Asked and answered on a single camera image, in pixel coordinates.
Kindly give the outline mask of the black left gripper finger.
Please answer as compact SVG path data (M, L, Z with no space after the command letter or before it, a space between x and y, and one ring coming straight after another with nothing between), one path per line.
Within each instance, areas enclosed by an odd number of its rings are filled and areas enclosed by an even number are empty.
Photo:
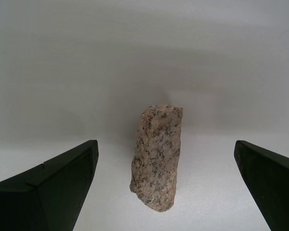
M241 177L272 231L289 231L289 158L247 141L236 141Z
M94 178L98 142L89 140L0 182L0 231L71 231Z

